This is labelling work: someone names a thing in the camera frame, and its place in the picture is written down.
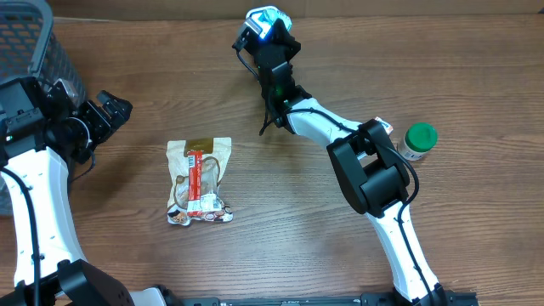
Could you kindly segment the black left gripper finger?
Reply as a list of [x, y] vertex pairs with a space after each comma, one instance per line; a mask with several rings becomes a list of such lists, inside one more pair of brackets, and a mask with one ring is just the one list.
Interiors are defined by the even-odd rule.
[[133, 105], [126, 100], [113, 99], [110, 102], [113, 113], [110, 115], [113, 128], [120, 128], [130, 118]]
[[101, 90], [97, 94], [97, 100], [102, 104], [103, 109], [105, 111], [122, 111], [123, 110], [123, 107], [119, 102], [119, 99], [115, 95], [105, 90]]

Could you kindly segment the teal wet wipes pack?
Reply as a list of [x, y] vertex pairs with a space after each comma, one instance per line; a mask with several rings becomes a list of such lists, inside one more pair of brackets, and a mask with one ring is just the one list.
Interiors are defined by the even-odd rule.
[[272, 26], [277, 20], [284, 23], [285, 28], [290, 31], [292, 28], [291, 18], [279, 10], [276, 6], [264, 6], [254, 8], [247, 12], [246, 19], [251, 20], [257, 25], [257, 33], [261, 40], [265, 40], [270, 33]]

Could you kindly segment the red candy bar wrapper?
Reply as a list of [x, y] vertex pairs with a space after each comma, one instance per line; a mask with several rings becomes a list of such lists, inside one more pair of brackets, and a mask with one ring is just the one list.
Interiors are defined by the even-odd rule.
[[189, 195], [187, 213], [190, 217], [198, 216], [201, 212], [201, 163], [202, 151], [188, 152], [189, 162]]

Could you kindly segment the brown red snack bag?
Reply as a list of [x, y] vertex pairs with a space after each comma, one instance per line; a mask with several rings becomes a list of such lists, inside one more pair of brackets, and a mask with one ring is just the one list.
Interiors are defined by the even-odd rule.
[[219, 196], [232, 150], [229, 137], [171, 140], [167, 143], [172, 188], [167, 221], [189, 226], [193, 221], [229, 223], [234, 214]]

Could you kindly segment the small orange packet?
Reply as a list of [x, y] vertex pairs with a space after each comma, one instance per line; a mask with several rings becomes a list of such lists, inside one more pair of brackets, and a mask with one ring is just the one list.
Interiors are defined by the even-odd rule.
[[392, 126], [390, 123], [384, 121], [384, 120], [383, 120], [381, 117], [379, 117], [379, 116], [376, 116], [376, 117], [375, 117], [375, 120], [376, 120], [377, 122], [379, 122], [379, 123], [382, 125], [382, 127], [383, 127], [383, 129], [386, 131], [387, 135], [390, 135], [390, 134], [393, 132], [394, 128], [393, 128], [393, 126]]

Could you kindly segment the green lid jar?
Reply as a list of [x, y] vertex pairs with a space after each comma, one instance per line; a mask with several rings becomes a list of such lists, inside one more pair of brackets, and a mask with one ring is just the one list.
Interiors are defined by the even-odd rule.
[[408, 161], [421, 160], [437, 144], [438, 137], [431, 124], [418, 122], [406, 131], [397, 151]]

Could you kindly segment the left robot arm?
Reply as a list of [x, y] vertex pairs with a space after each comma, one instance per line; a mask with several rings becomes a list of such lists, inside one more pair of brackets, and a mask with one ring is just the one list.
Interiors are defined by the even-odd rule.
[[1, 85], [1, 176], [17, 243], [14, 290], [3, 305], [143, 305], [143, 293], [94, 267], [77, 239], [69, 203], [71, 161], [84, 163], [126, 123], [132, 105], [102, 91], [75, 105], [63, 82], [35, 77]]

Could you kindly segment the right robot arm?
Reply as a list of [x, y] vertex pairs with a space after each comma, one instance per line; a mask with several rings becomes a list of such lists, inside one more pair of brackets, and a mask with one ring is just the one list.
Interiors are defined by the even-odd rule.
[[246, 18], [233, 48], [253, 57], [250, 71], [262, 89], [264, 126], [285, 128], [326, 149], [345, 200], [367, 216], [377, 232], [393, 273], [392, 304], [448, 304], [411, 222], [417, 174], [393, 147], [383, 124], [376, 119], [345, 120], [295, 83], [290, 61], [301, 45], [284, 20]]

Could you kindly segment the white barcode scanner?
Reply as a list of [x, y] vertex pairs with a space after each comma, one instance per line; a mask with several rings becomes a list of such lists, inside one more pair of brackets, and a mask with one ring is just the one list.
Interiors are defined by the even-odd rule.
[[281, 11], [275, 6], [254, 8], [247, 12], [246, 19], [257, 21], [263, 27], [263, 40], [268, 36], [273, 24], [281, 17]]

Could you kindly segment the grey plastic mesh basket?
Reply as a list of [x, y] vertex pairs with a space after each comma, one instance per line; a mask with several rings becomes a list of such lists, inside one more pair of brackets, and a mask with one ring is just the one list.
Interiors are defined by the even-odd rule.
[[36, 77], [47, 91], [55, 82], [73, 90], [72, 115], [83, 122], [90, 101], [75, 66], [53, 33], [54, 17], [45, 1], [1, 2], [1, 83]]

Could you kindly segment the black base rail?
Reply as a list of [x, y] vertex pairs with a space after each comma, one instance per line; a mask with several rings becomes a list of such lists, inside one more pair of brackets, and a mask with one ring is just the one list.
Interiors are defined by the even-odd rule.
[[[450, 306], [478, 306], [479, 301], [475, 293], [445, 292], [443, 303], [434, 298], [435, 304], [430, 302], [414, 305], [450, 305]], [[253, 298], [226, 300], [217, 297], [199, 297], [180, 299], [180, 305], [185, 306], [386, 306], [411, 305], [401, 302], [398, 294], [393, 292], [363, 293], [360, 296], [343, 297], [283, 297], [283, 298]]]

